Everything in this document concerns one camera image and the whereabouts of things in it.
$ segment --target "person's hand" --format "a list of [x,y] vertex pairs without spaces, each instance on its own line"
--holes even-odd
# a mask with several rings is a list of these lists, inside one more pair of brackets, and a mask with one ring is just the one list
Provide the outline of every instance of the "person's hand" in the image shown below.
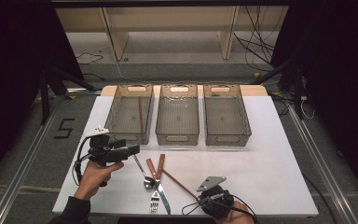
[[[248,207],[238,201],[235,201],[232,206],[249,212]],[[216,224],[254,224],[250,216],[234,210],[231,210],[227,217],[215,219],[214,222],[216,222]]]
[[100,184],[104,181],[109,181],[111,173],[121,169],[123,166],[123,162],[116,162],[113,165],[104,167],[89,161],[74,197],[80,200],[89,200],[97,193]]

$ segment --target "plastic storage bin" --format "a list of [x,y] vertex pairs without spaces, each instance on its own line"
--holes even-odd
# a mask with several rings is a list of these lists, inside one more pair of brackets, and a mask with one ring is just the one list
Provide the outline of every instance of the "plastic storage bin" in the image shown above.
[[239,85],[204,85],[207,146],[244,147],[251,128]]
[[148,144],[153,103],[153,85],[117,86],[105,123],[108,135],[129,144]]
[[199,134],[197,85],[161,85],[156,126],[158,144],[196,146]]

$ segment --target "knife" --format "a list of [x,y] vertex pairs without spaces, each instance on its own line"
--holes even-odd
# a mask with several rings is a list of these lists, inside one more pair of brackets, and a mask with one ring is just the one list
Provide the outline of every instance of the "knife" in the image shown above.
[[[154,175],[154,172],[152,171],[152,175],[153,175],[153,177],[156,177],[156,189],[158,190],[159,198],[164,203],[164,207],[167,210],[168,215],[170,215],[171,214],[171,207],[170,207],[170,204],[168,203],[167,196],[165,195],[164,188],[162,187],[162,185],[160,183],[161,173],[162,173],[162,168],[163,168],[163,165],[164,165],[164,161],[165,161],[165,154],[160,154],[159,155],[157,174]],[[147,159],[147,163],[150,163],[149,167],[153,167],[153,169],[154,169],[153,162],[150,159]]]

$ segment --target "black sleeve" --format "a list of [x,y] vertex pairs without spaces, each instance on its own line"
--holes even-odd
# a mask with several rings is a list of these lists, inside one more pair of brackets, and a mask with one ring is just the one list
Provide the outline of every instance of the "black sleeve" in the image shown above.
[[53,218],[48,224],[90,224],[90,209],[90,201],[69,197],[62,214]]

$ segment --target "white tabletop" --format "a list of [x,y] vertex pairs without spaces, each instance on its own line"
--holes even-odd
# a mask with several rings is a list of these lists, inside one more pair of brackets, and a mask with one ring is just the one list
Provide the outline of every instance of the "white tabletop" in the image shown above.
[[[307,185],[301,175],[296,158],[272,100],[268,96],[244,96],[243,102],[251,125],[252,136],[245,147],[207,147],[205,145],[202,89],[199,88],[200,137],[195,147],[160,146],[156,137],[159,86],[154,87],[155,103],[148,145],[141,145],[137,155],[147,174],[151,175],[146,159],[151,158],[158,166],[159,154],[164,153],[164,169],[190,189],[194,194],[202,181],[210,176],[225,176],[220,184],[223,189],[240,197],[253,208],[258,216],[314,217],[318,215]],[[97,97],[89,115],[84,133],[104,126],[112,96]],[[87,154],[89,143],[83,148]],[[151,191],[143,186],[144,177],[133,158],[124,162],[124,167],[112,174],[108,186],[100,188],[91,199],[91,213],[112,216],[167,216],[161,204],[156,214],[149,213]],[[170,180],[161,176],[172,209],[172,216],[181,216],[182,208],[195,199]],[[72,196],[77,185],[72,177],[72,165],[62,184],[62,190],[53,212],[60,213]],[[192,214],[206,216],[197,208]]]

